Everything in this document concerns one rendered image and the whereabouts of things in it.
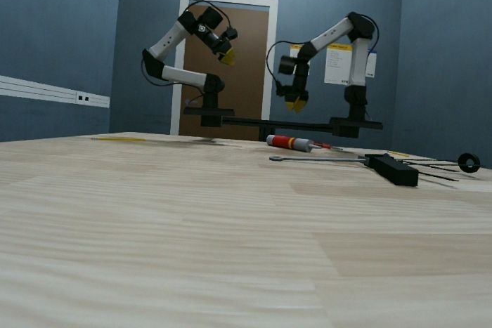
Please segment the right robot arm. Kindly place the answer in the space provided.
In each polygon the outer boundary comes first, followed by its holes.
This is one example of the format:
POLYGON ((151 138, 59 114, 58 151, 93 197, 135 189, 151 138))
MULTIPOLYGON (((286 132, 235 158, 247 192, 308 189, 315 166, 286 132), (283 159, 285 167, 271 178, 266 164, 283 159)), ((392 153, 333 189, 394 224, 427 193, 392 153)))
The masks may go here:
POLYGON ((171 51, 190 34, 196 35, 204 42, 207 35, 212 32, 210 29, 215 30, 222 20, 222 16, 211 6, 209 6, 198 19, 190 11, 186 11, 177 19, 174 26, 159 42, 149 50, 145 48, 142 51, 146 72, 149 76, 162 81, 175 81, 201 88, 204 87, 203 106, 185 107, 185 110, 234 112, 234 109, 218 108, 218 92, 223 91, 225 87, 223 79, 215 74, 200 74, 197 72, 180 70, 165 66, 163 63, 171 51))

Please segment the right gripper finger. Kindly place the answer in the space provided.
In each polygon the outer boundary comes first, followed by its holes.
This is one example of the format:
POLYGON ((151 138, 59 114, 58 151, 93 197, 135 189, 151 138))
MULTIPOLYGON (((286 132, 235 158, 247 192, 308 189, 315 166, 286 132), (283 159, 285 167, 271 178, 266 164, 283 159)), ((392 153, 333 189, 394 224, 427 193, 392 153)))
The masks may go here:
POLYGON ((222 63, 227 64, 227 65, 234 65, 235 64, 234 60, 232 58, 226 56, 226 55, 220 61, 222 63))
POLYGON ((225 54, 225 53, 222 53, 222 52, 218 52, 220 54, 223 54, 223 55, 226 55, 230 58, 234 58, 235 57, 235 53, 234 53, 234 50, 233 50, 233 47, 230 48, 230 50, 225 54))

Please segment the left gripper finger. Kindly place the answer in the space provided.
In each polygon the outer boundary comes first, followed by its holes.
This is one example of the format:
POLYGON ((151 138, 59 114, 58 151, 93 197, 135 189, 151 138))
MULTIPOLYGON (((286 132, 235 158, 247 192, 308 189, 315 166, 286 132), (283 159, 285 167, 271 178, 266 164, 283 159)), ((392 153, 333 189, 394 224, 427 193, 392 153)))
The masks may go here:
POLYGON ((306 100, 298 100, 294 107, 295 112, 299 112, 301 109, 303 109, 305 104, 306 104, 306 100))
POLYGON ((295 102, 290 102, 290 101, 286 101, 287 103, 287 106, 290 110, 292 110, 294 108, 294 106, 296 105, 297 101, 299 100, 300 96, 296 99, 295 102))

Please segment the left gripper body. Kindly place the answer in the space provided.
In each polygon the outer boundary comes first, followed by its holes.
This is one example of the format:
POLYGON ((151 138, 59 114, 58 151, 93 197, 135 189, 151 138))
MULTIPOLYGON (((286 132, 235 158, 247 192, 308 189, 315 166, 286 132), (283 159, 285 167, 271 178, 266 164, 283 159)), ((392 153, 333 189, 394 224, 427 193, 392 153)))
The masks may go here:
POLYGON ((300 96, 299 100, 306 100, 307 103, 309 99, 309 91, 306 90, 307 80, 308 78, 303 76, 294 76, 294 85, 288 84, 287 88, 285 88, 286 101, 295 102, 300 96))

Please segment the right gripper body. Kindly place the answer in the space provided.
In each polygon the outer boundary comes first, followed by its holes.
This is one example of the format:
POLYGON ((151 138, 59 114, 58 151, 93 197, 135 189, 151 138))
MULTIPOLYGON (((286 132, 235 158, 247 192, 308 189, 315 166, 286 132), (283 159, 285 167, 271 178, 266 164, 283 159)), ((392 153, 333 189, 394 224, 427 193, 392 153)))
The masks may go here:
MULTIPOLYGON (((223 40, 223 38, 221 36, 218 37, 213 32, 211 32, 205 38, 204 43, 210 49, 212 49, 212 53, 214 55, 216 55, 216 53, 218 53, 218 52, 222 52, 222 53, 225 53, 226 54, 230 50, 230 48, 232 46, 231 46, 230 41, 226 37, 224 38, 223 41, 222 40, 223 40)), ((224 57, 224 55, 223 54, 220 54, 220 53, 219 53, 219 55, 220 56, 218 57, 218 60, 220 61, 224 57)))

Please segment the red and grey cartridge tube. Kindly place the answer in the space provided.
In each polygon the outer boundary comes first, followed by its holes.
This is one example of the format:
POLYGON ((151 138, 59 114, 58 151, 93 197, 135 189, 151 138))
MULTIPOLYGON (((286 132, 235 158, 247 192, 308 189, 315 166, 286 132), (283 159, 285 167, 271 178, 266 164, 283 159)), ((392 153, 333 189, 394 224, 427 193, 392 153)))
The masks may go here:
POLYGON ((312 151, 311 148, 322 149, 322 147, 313 145, 312 140, 301 139, 301 138, 269 135, 266 139, 266 142, 268 145, 283 147, 283 148, 298 150, 303 152, 310 152, 312 151))

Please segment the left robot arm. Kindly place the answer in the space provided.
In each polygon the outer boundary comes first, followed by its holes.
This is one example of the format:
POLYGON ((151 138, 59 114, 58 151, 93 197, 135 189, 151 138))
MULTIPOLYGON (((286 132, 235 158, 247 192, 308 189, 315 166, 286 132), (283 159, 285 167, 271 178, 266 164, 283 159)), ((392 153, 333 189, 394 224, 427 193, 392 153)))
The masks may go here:
POLYGON ((376 26, 372 21, 353 11, 339 24, 335 25, 319 37, 305 43, 298 53, 299 57, 282 55, 278 72, 292 74, 297 65, 294 75, 308 77, 310 70, 310 64, 308 62, 310 61, 311 56, 313 58, 324 48, 348 35, 351 44, 353 44, 351 70, 348 84, 344 91, 344 99, 350 105, 349 117, 331 117, 330 119, 382 125, 382 122, 365 120, 365 105, 368 104, 368 101, 365 98, 367 90, 367 86, 365 86, 365 72, 368 51, 375 31, 376 26))

